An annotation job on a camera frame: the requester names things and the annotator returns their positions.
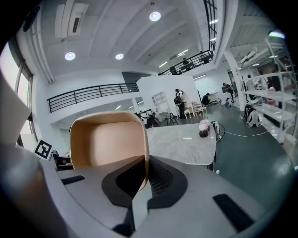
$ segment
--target marble table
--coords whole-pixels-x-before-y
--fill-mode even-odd
[[[213,163],[216,135],[210,125],[208,137],[199,135],[199,124],[154,127],[147,129],[150,155],[173,159],[190,165]]]

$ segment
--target black metal railing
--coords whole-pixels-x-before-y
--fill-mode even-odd
[[[213,54],[211,53],[210,50],[206,50],[206,51],[200,52],[199,54],[196,54],[196,55],[191,56],[188,59],[186,59],[186,61],[188,61],[188,63],[193,63],[193,65],[184,69],[185,65],[183,64],[183,61],[181,61],[180,63],[172,66],[171,68],[167,69],[166,71],[162,72],[161,74],[162,75],[170,75],[170,74],[173,74],[173,75],[178,74],[179,75],[179,74],[182,74],[182,73],[189,71],[193,68],[207,64],[212,59],[213,59]]]
[[[214,53],[217,35],[217,23],[215,20],[217,17],[217,7],[214,4],[214,0],[204,0],[205,11],[207,15],[207,24],[209,32],[209,50]]]
[[[67,93],[63,93],[47,99],[50,112],[55,112],[61,108],[87,101],[90,99],[101,98],[105,96],[138,92],[137,84],[105,84],[92,87],[85,87]]]

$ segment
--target floor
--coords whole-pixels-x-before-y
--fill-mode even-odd
[[[209,106],[207,117],[223,125],[227,132],[238,135],[267,131],[262,126],[246,127],[236,106]],[[178,124],[192,124],[202,119],[191,117],[177,121]],[[253,137],[226,133],[217,143],[217,162],[214,167],[220,171],[220,176],[251,195],[265,209],[283,201],[296,176],[293,163],[269,132]]]

